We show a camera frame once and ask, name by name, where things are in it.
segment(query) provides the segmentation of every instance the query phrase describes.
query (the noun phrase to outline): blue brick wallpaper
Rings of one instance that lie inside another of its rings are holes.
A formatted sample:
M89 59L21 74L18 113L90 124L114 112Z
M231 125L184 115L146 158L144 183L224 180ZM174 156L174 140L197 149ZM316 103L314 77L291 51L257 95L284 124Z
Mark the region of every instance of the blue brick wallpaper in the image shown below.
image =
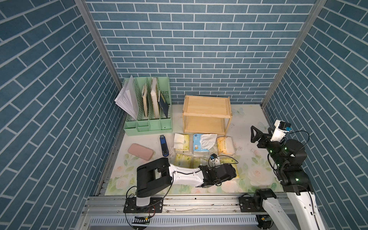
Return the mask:
M315 0L87 0L121 78L259 104Z
M73 0L0 1L0 229L69 229L122 120Z
M368 229L367 12L328 0L266 106L311 133L305 170L330 229Z

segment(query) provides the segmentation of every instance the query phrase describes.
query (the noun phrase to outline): pink case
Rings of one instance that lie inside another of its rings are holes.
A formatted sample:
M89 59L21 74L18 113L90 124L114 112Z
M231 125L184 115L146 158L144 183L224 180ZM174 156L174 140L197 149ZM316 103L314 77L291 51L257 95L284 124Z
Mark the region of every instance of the pink case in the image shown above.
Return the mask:
M128 153L131 155L137 156L139 158L142 158L143 160L149 161L151 157L153 156L153 150L146 148L139 144L132 144L129 149Z

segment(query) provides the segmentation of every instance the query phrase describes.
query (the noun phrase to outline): white tissue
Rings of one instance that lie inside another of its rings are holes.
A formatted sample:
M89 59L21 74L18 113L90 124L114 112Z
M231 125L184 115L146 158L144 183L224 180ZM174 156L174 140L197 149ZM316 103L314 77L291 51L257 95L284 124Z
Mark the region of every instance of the white tissue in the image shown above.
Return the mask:
M184 135L175 133L174 136L174 149L183 149L184 148Z
M202 134L201 135L201 148L210 149L215 145L217 134Z

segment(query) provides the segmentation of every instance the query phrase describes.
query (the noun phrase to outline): wooden tray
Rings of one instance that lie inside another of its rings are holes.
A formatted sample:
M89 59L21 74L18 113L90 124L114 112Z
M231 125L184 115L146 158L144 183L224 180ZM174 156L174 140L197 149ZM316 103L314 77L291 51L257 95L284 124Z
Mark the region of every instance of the wooden tray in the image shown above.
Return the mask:
M226 135L232 118L230 98L185 96L184 132Z

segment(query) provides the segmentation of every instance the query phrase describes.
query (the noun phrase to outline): green file organizer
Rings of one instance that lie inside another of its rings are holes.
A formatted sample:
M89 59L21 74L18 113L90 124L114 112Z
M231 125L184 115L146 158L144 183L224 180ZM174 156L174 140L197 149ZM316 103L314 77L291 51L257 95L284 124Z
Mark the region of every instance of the green file organizer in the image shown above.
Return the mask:
M128 136L146 135L146 134L161 134L173 132L172 123L172 102L171 102L171 91L170 91L170 81L169 77L156 77L158 91L161 90L161 94L165 98L166 102L169 104L169 115L168 118L165 117L161 108L160 118L155 119L152 107L151 99L151 82L152 77L135 77L134 78L134 90L138 101L138 117L135 121L130 115L127 115L127 119L124 124L124 131ZM124 79L124 83L129 81L129 78ZM144 116L143 112L143 99L142 90L144 84L147 84L147 95L149 102L148 117Z

